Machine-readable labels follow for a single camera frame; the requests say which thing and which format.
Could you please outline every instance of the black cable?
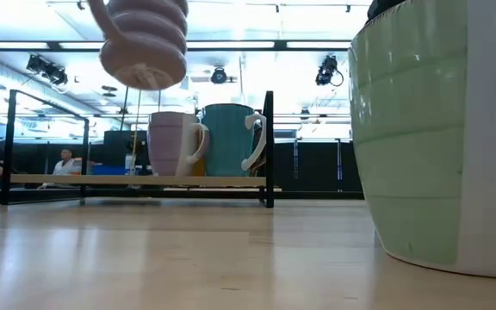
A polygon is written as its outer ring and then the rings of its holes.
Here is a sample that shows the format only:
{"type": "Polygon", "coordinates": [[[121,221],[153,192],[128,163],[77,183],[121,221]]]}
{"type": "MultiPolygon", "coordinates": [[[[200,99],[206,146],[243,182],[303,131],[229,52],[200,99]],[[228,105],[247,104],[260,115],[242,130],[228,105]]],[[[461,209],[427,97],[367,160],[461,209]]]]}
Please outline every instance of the black cable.
{"type": "Polygon", "coordinates": [[[126,121],[126,111],[127,111],[127,95],[129,93],[129,86],[126,87],[126,98],[124,99],[124,107],[121,111],[121,123],[120,123],[120,131],[124,128],[124,121],[126,121]]]}
{"type": "Polygon", "coordinates": [[[35,77],[35,75],[36,75],[35,73],[30,74],[30,76],[28,77],[28,79],[26,81],[24,81],[24,83],[22,83],[21,86],[24,86],[24,84],[30,82],[32,80],[32,78],[35,77]]]}
{"type": "Polygon", "coordinates": [[[344,74],[342,74],[342,72],[340,72],[340,71],[338,71],[338,70],[336,70],[336,73],[338,73],[338,74],[340,75],[340,77],[342,77],[342,82],[340,82],[340,84],[338,84],[338,85],[334,84],[332,81],[331,81],[331,82],[329,82],[329,83],[330,83],[330,85],[332,85],[332,86],[334,86],[334,87],[340,87],[340,86],[342,86],[342,84],[343,84],[343,83],[344,83],[344,81],[345,81],[345,79],[344,79],[344,74]]]}

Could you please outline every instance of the spiral object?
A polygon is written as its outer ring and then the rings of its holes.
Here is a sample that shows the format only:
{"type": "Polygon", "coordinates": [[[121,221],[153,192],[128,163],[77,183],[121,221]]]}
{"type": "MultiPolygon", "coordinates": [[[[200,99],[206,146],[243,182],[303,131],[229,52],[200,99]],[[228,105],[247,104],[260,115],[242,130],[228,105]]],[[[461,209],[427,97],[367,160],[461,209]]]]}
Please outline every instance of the spiral object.
{"type": "Polygon", "coordinates": [[[187,72],[187,0],[89,0],[105,36],[104,70],[138,90],[164,90],[187,72]]]}

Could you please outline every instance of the black wall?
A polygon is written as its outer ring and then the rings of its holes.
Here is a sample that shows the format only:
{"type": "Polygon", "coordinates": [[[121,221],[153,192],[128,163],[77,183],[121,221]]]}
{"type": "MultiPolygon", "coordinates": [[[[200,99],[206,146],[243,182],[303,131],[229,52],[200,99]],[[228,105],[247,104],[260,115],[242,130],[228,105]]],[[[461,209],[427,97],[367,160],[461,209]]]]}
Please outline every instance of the black wall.
{"type": "Polygon", "coordinates": [[[363,192],[352,143],[275,144],[276,185],[286,191],[363,192]]]}
{"type": "MultiPolygon", "coordinates": [[[[133,131],[107,131],[104,133],[104,147],[101,162],[105,165],[123,167],[126,155],[133,150],[135,132],[133,131]]],[[[137,146],[135,149],[137,164],[149,165],[148,149],[146,148],[146,131],[137,132],[137,146]]]]}

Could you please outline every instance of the ceiling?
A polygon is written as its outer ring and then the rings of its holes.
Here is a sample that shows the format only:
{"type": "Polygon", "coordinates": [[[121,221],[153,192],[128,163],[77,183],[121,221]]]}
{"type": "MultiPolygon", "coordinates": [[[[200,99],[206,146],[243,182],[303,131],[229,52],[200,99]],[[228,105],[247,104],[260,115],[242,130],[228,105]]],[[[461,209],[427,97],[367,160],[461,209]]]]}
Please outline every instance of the ceiling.
{"type": "MultiPolygon", "coordinates": [[[[12,0],[1,5],[0,40],[97,41],[102,33],[87,4],[77,0],[12,0]]],[[[195,0],[189,1],[188,40],[351,40],[366,22],[371,0],[195,0]]],[[[28,52],[0,52],[0,64],[24,76],[28,52]]],[[[62,65],[69,83],[66,96],[87,108],[115,114],[126,101],[126,87],[101,67],[97,53],[37,53],[62,65]],[[114,86],[116,97],[105,98],[103,85],[114,86]]],[[[127,108],[141,114],[159,110],[192,112],[211,103],[235,102],[261,109],[266,90],[275,91],[275,112],[299,113],[309,107],[316,114],[349,113],[347,81],[340,87],[317,86],[317,70],[327,54],[334,54],[347,79],[346,52],[188,52],[188,77],[162,93],[128,91],[127,108]],[[223,66],[236,83],[210,83],[215,66],[223,66]]]]}

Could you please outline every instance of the ceramic mug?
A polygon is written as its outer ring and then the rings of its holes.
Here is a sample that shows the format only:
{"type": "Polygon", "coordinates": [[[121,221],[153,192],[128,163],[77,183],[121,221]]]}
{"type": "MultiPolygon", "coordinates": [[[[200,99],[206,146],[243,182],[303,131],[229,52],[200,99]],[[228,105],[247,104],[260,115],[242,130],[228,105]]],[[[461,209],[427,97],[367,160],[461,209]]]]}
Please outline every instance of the ceramic mug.
{"type": "Polygon", "coordinates": [[[384,249],[496,276],[496,4],[405,1],[355,37],[349,63],[356,160],[384,249]]]}
{"type": "Polygon", "coordinates": [[[191,175],[193,165],[208,149],[209,134],[194,115],[157,112],[149,120],[147,139],[152,174],[184,177],[191,175]]]}
{"type": "Polygon", "coordinates": [[[260,139],[253,148],[255,121],[262,122],[265,136],[267,120],[254,109],[240,104],[212,104],[202,110],[202,121],[212,136],[205,156],[209,177],[247,177],[250,167],[265,148],[260,139]]]}

